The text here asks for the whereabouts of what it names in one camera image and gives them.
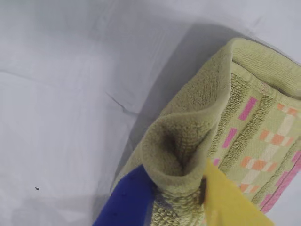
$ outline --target checkered pattern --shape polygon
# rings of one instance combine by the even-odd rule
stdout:
[[[297,116],[297,113],[298,113],[298,111],[296,109],[294,109],[292,107],[285,106],[281,103],[278,103],[277,109],[280,110],[280,111],[283,111],[287,114],[293,115],[293,116]]]
[[[272,172],[277,165],[277,162],[267,162],[263,160],[253,159],[251,157],[245,157],[240,164],[240,166],[244,168],[263,172]]]
[[[248,185],[248,184],[240,184],[240,190],[243,192],[243,193],[255,193],[258,188],[260,186],[259,185]]]
[[[279,146],[289,146],[292,144],[294,138],[293,137],[285,137],[280,134],[272,133],[268,130],[262,130],[259,139],[265,142],[268,142],[273,145]]]
[[[243,193],[252,194],[260,188],[259,185],[253,184],[255,179],[259,177],[263,172],[274,172],[279,164],[278,162],[273,162],[270,160],[280,147],[290,146],[295,139],[294,137],[288,137],[287,134],[289,133],[296,119],[298,111],[294,108],[284,106],[280,103],[277,105],[277,109],[286,113],[277,132],[273,133],[267,129],[263,129],[258,137],[259,140],[268,143],[265,150],[262,152],[258,159],[247,156],[240,163],[241,167],[248,169],[248,172],[242,179],[239,186],[240,190]]]

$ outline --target white surface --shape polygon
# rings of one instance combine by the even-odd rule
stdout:
[[[0,225],[91,225],[118,165],[233,30],[301,62],[300,9],[0,0]],[[300,225],[300,183],[299,174],[268,214],[276,225]]]

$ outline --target folded towel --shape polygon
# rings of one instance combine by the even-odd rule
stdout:
[[[143,165],[158,186],[151,225],[202,225],[206,157],[263,212],[301,166],[301,67],[232,39],[148,128],[115,184]]]

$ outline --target terry cloth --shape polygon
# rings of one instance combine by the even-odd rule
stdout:
[[[202,225],[209,157],[267,212],[301,167],[300,128],[301,67],[235,38],[164,108],[114,184],[142,164],[160,194],[151,225]]]

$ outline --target pink stripe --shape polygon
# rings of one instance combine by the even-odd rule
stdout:
[[[224,144],[222,145],[222,147],[225,148],[225,147],[228,147],[228,146],[229,146],[229,144],[230,144],[231,140],[234,138],[236,132],[237,132],[237,129],[236,129],[236,128],[231,128],[231,129],[230,129],[230,132],[229,132],[229,134],[228,134],[228,136],[227,136],[227,138],[226,138]]]
[[[266,203],[267,203],[267,201],[270,199],[272,197],[272,195],[271,194],[267,194],[267,196],[265,197],[265,199],[260,203],[260,205],[259,206],[264,206]]]
[[[292,159],[292,162],[297,162],[297,160],[299,159],[301,155],[301,150],[297,151],[297,153],[295,154],[295,156]]]
[[[281,184],[281,182],[283,181],[283,179],[286,177],[286,175],[287,175],[287,172],[283,172],[281,178],[279,178],[277,183],[275,183],[275,186],[279,186]]]
[[[241,120],[246,120],[246,118],[248,117],[249,113],[253,109],[256,101],[257,101],[257,99],[255,99],[254,97],[251,97],[249,99],[248,103],[246,104],[243,112],[240,114],[240,116],[238,118],[241,119]]]
[[[215,159],[214,162],[213,162],[213,165],[214,165],[214,166],[217,166],[219,162],[220,162],[219,159]]]
[[[262,212],[266,213],[268,212],[274,204],[277,202],[277,200],[280,198],[282,192],[287,188],[287,186],[290,184],[292,179],[297,175],[299,170],[301,169],[301,158],[299,156],[297,162],[291,169],[291,171],[286,175],[280,186],[277,188],[273,196],[269,199],[269,201],[264,205],[264,207],[261,209]]]

